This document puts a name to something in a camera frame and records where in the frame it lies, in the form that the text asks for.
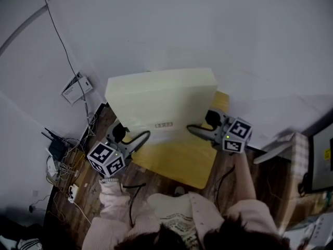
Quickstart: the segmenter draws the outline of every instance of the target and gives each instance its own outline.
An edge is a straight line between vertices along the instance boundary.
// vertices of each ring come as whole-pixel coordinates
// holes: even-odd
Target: white wall
[[[76,57],[109,77],[211,67],[263,147],[333,106],[333,0],[54,0]]]
[[[0,45],[44,4],[44,0],[0,0]],[[89,77],[94,74],[73,58],[66,40],[65,44],[74,69]],[[72,77],[47,12],[26,27],[0,56],[0,214],[19,223],[43,223],[45,213],[30,214],[28,206],[52,189],[45,179],[45,148],[50,140],[41,135],[44,127],[71,138],[80,138],[87,127],[83,102],[71,107],[60,96]],[[86,98],[94,113],[102,102],[99,92],[91,92]],[[32,197],[33,190],[38,191],[38,197]],[[37,207],[45,209],[47,202]]]

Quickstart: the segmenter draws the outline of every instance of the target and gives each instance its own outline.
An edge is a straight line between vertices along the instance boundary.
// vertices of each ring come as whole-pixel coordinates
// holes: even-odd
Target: pink jacket
[[[130,196],[123,191],[118,180],[110,182],[100,181],[100,201],[104,209],[100,217],[92,221],[92,225],[83,242],[83,250],[113,249],[115,245],[130,235],[157,232],[160,221],[149,205],[144,202],[131,228],[129,215]],[[215,205],[196,193],[190,193],[193,219],[196,225],[198,238],[203,245],[204,235],[213,229],[218,229],[224,219]],[[241,213],[246,229],[252,231],[277,233],[276,226],[270,215],[268,207],[258,200],[239,201],[228,210],[228,215],[238,217]]]

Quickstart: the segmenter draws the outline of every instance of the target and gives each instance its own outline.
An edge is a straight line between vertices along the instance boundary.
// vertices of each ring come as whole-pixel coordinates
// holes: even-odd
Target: white cable
[[[84,215],[84,217],[87,219],[87,221],[90,223],[90,225],[92,224],[90,222],[90,220],[87,218],[87,216],[85,215],[85,213],[83,212],[83,210],[73,201],[73,204],[76,205],[78,207],[78,209],[82,212],[82,214]]]

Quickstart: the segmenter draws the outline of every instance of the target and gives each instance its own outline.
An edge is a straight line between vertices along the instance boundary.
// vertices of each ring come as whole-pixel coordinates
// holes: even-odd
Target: wooden table
[[[227,113],[229,96],[216,92],[212,107]],[[183,140],[143,145],[132,155],[133,163],[198,189],[206,186],[215,156],[211,142],[189,132]]]

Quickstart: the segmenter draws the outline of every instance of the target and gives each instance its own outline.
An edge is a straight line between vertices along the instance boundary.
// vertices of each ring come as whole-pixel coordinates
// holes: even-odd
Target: person
[[[233,155],[237,203],[223,218],[199,194],[153,194],[142,204],[133,227],[130,196],[118,179],[100,181],[104,209],[92,221],[83,243],[90,249],[289,249],[268,207],[256,198],[246,155]]]

